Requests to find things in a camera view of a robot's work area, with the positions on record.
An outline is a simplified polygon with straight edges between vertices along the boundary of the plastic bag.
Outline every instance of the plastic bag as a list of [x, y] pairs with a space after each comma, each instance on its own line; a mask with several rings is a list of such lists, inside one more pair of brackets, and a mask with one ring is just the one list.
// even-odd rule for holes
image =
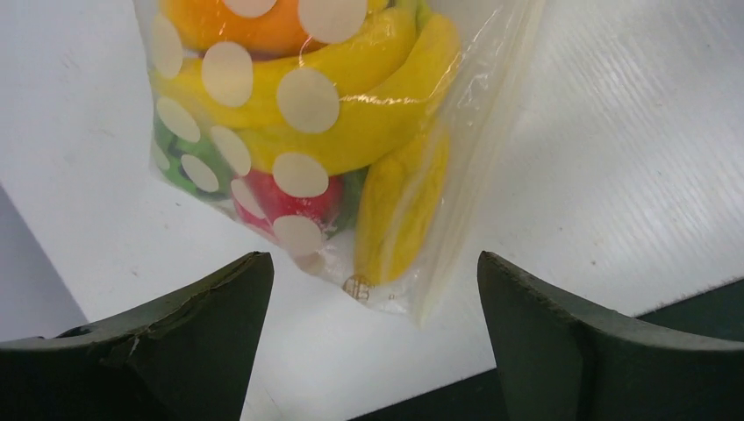
[[305, 272], [421, 319], [508, 132], [544, 0], [134, 4], [153, 169]]

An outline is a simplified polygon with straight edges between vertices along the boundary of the bag of toy fruit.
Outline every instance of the bag of toy fruit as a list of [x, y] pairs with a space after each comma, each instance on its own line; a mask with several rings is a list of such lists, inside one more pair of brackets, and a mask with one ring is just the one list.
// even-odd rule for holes
[[304, 271], [421, 319], [508, 134], [544, 1], [134, 0], [153, 168]]

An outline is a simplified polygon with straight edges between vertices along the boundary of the yellow banana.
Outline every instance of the yellow banana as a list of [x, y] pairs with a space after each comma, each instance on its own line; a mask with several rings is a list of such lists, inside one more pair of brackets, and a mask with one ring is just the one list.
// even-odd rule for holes
[[275, 158], [290, 151], [311, 156], [329, 175], [364, 168], [429, 124], [460, 58], [454, 23], [433, 14], [404, 65], [369, 92], [342, 97], [339, 118], [327, 131], [301, 133], [281, 124], [239, 135], [260, 171], [271, 172]]
[[440, 200], [448, 153], [447, 131], [436, 125], [369, 168], [354, 247], [361, 283], [395, 281], [416, 259]]
[[187, 59], [181, 72], [166, 79], [151, 73], [161, 96], [179, 102], [197, 120], [233, 129], [285, 125], [276, 103], [276, 88], [291, 70], [314, 68], [328, 77], [340, 96], [358, 95], [385, 80], [405, 62], [416, 40], [415, 9], [393, 7], [368, 15], [360, 32], [350, 40], [316, 52], [253, 65], [253, 92], [240, 107], [215, 101], [202, 82], [202, 60]]

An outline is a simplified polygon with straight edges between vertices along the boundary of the white polka dot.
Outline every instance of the white polka dot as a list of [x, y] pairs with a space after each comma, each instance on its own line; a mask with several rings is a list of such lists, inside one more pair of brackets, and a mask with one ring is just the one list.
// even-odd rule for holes
[[155, 161], [155, 165], [158, 166], [158, 168], [161, 169], [161, 171], [168, 171], [170, 169], [170, 160], [168, 159], [168, 156], [164, 152], [162, 152], [162, 149], [158, 144], [153, 142], [153, 147], [151, 149], [150, 154], [153, 156], [153, 160]]
[[258, 219], [266, 218], [266, 214], [263, 213], [263, 209], [261, 209], [261, 206], [255, 200], [251, 189], [242, 179], [236, 178], [232, 180], [230, 182], [230, 189], [232, 190], [232, 195], [235, 196], [235, 200], [240, 203], [243, 209]]
[[274, 234], [293, 256], [314, 253], [323, 246], [323, 233], [311, 219], [290, 215], [274, 221]]
[[245, 177], [251, 170], [251, 154], [235, 132], [216, 125], [210, 130], [211, 139], [235, 174]]
[[197, 143], [202, 137], [197, 121], [176, 101], [162, 97], [155, 105], [163, 124], [176, 136]]
[[254, 88], [251, 54], [234, 42], [219, 42], [202, 61], [202, 82], [212, 99], [227, 107], [246, 103]]
[[243, 18], [258, 18], [270, 11], [276, 0], [223, 0], [225, 6]]
[[219, 189], [219, 181], [207, 164], [194, 155], [185, 154], [181, 157], [181, 165], [186, 175], [196, 184], [197, 187], [207, 193], [214, 193]]
[[290, 152], [277, 156], [271, 172], [279, 189], [293, 197], [317, 197], [328, 190], [326, 170], [302, 153]]
[[339, 118], [339, 93], [318, 70], [292, 70], [276, 88], [276, 104], [289, 125], [300, 132], [322, 133]]
[[299, 0], [300, 25], [314, 39], [338, 44], [353, 37], [367, 16], [367, 0]]
[[153, 20], [150, 54], [153, 64], [164, 77], [172, 79], [181, 71], [183, 46], [178, 31], [170, 21], [158, 14]]
[[323, 272], [323, 267], [326, 265], [326, 260], [320, 253], [313, 253], [307, 256], [300, 256], [294, 259], [295, 264], [303, 272], [309, 275], [320, 275]]

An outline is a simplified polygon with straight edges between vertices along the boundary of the polka dot bag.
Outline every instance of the polka dot bag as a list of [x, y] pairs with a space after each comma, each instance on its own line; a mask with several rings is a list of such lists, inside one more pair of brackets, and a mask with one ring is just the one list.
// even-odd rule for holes
[[421, 321], [508, 135], [544, 2], [134, 0], [153, 171]]

